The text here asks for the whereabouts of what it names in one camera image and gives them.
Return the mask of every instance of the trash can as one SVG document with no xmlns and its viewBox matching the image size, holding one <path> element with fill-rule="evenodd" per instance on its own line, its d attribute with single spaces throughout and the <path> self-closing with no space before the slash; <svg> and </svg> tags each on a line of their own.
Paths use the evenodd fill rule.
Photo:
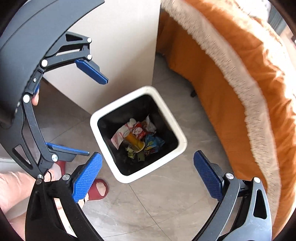
<svg viewBox="0 0 296 241">
<path fill-rule="evenodd" d="M 117 150 L 111 138 L 131 118 L 143 121 L 149 115 L 156 135 L 165 143 L 159 152 L 133 162 L 125 147 Z M 130 183 L 174 159 L 187 147 L 187 139 L 169 108 L 154 87 L 144 86 L 96 111 L 90 120 L 96 141 L 115 178 Z"/>
</svg>

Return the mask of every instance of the orange fabric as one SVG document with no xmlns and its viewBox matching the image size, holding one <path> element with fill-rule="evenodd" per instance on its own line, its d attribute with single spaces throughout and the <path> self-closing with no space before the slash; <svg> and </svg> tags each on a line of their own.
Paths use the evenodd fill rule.
<svg viewBox="0 0 296 241">
<path fill-rule="evenodd" d="M 295 113 L 291 100 L 284 96 L 284 73 L 277 72 L 279 68 L 270 63 L 262 42 L 238 26 L 231 15 L 204 1 L 187 2 L 199 10 L 237 52 L 267 101 L 282 183 L 273 225 L 275 237 L 286 224 L 295 200 Z M 266 188 L 266 181 L 250 150 L 243 105 L 214 61 L 166 13 L 160 18 L 157 51 L 165 54 L 172 70 L 193 84 L 235 175 L 245 180 L 258 176 Z"/>
</svg>

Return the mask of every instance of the tile floor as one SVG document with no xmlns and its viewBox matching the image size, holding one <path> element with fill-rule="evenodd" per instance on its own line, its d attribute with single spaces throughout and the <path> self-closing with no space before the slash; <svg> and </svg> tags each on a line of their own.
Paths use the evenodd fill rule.
<svg viewBox="0 0 296 241">
<path fill-rule="evenodd" d="M 87 202 L 83 211 L 106 241 L 187 241 L 197 234 L 216 205 L 193 166 L 202 150 L 211 162 L 231 171 L 224 149 L 190 83 L 169 70 L 156 55 L 153 86 L 159 91 L 188 139 L 185 152 L 161 168 L 130 184 L 119 183 L 106 162 L 98 177 L 109 185 L 109 194 Z M 42 84 L 36 118 L 46 141 L 73 148 L 99 151 L 92 134 L 90 115 L 54 87 Z M 87 161 L 78 156 L 66 171 Z"/>
</svg>

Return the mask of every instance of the beige lace trim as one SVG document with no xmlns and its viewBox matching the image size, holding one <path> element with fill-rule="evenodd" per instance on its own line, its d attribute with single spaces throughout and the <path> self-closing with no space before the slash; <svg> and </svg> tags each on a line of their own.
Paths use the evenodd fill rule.
<svg viewBox="0 0 296 241">
<path fill-rule="evenodd" d="M 214 60 L 242 102 L 251 151 L 267 182 L 267 197 L 274 223 L 281 195 L 281 179 L 269 112 L 261 89 L 237 53 L 198 10 L 182 0 L 161 0 L 161 2 L 162 8 Z M 216 6 L 221 3 L 223 7 L 229 9 L 233 7 L 221 0 L 208 2 L 215 3 Z M 246 24 L 248 21 L 243 19 L 241 22 Z"/>
</svg>

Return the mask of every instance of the red slipper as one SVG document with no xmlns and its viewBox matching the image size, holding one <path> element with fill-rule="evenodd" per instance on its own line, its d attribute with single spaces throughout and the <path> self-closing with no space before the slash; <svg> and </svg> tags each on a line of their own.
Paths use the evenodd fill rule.
<svg viewBox="0 0 296 241">
<path fill-rule="evenodd" d="M 96 187 L 96 184 L 97 183 L 103 183 L 105 185 L 106 192 L 105 192 L 105 195 L 104 196 L 102 196 L 99 193 L 99 191 L 98 191 L 98 189 Z M 101 200 L 101 199 L 103 199 L 104 197 L 107 196 L 107 194 L 108 194 L 108 186 L 107 186 L 107 184 L 105 183 L 104 180 L 102 180 L 102 179 L 95 179 L 94 182 L 93 182 L 93 184 L 91 185 L 89 191 L 88 191 L 88 194 L 89 194 L 89 200 L 90 201 L 92 201 L 92 200 Z"/>
<path fill-rule="evenodd" d="M 66 174 L 66 171 L 65 171 L 66 162 L 65 161 L 57 161 L 56 164 L 58 164 L 59 167 L 61 168 L 62 176 L 65 175 Z"/>
</svg>

